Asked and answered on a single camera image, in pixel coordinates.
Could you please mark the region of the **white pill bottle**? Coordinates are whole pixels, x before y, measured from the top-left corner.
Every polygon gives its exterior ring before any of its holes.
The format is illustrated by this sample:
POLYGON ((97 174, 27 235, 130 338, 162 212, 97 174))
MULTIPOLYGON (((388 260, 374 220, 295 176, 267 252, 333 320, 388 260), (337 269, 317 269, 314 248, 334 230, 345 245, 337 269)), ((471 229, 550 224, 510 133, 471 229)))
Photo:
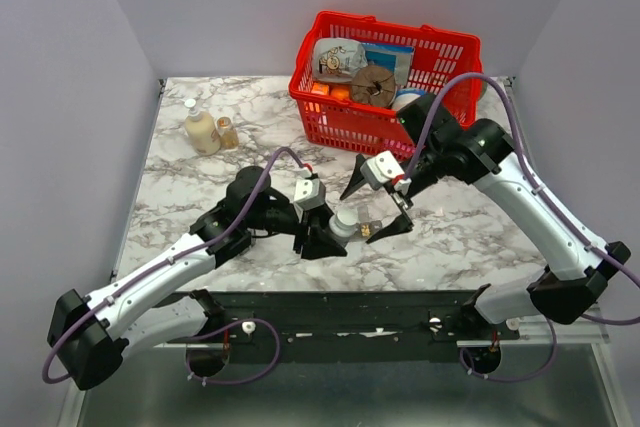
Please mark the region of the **white pill bottle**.
POLYGON ((338 242, 346 244, 356 233, 359 225, 359 217, 355 210, 339 208, 329 219, 329 233, 338 242))

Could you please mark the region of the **grey weekly pill organizer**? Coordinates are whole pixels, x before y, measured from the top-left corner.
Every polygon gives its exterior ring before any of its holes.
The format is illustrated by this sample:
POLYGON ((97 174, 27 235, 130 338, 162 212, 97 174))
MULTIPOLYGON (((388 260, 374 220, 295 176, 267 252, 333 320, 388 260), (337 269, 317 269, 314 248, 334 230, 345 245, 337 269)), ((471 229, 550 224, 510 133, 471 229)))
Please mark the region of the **grey weekly pill organizer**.
POLYGON ((356 212, 358 214, 358 225, 351 238, 352 241, 366 241, 383 228, 382 221, 374 220, 366 205, 358 206, 356 212))

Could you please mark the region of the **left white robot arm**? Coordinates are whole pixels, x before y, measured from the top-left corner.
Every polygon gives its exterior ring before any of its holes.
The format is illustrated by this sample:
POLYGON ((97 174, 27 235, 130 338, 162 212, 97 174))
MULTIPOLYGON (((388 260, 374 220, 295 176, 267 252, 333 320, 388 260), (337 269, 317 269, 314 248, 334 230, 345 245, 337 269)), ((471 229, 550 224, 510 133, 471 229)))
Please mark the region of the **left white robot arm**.
POLYGON ((294 196, 273 188, 269 170, 241 169, 224 198, 202 214, 170 248, 119 281, 80 295, 71 289, 56 301, 47 334, 49 361, 59 360, 81 390, 111 377, 139 350, 185 337, 214 340, 223 323, 221 307, 207 293, 175 304, 162 301, 252 247, 258 231, 290 235, 304 260, 344 257, 358 215, 331 209, 325 186, 308 165, 294 196))

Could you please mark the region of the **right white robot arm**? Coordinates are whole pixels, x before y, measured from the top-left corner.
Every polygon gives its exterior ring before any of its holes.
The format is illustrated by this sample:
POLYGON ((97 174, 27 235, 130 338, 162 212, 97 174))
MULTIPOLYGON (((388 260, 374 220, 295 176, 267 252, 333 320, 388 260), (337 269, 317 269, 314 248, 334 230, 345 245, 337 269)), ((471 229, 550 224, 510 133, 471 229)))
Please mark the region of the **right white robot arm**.
POLYGON ((535 245, 546 261, 533 276, 478 288, 459 314, 462 331, 480 339, 497 324, 516 317, 543 315, 570 325, 585 316, 616 274, 615 265, 630 257, 621 241, 606 242, 565 207, 549 207, 557 198, 536 181, 527 160, 519 159, 514 140, 498 123, 482 118, 469 128, 460 126, 444 107, 437 109, 426 145, 416 151, 418 162, 409 181, 409 167, 384 151, 374 157, 358 155, 342 193, 347 198, 363 185, 383 188, 398 206, 399 215, 372 236, 373 241, 409 232, 407 213, 413 198, 444 177, 475 187, 490 198, 535 245))

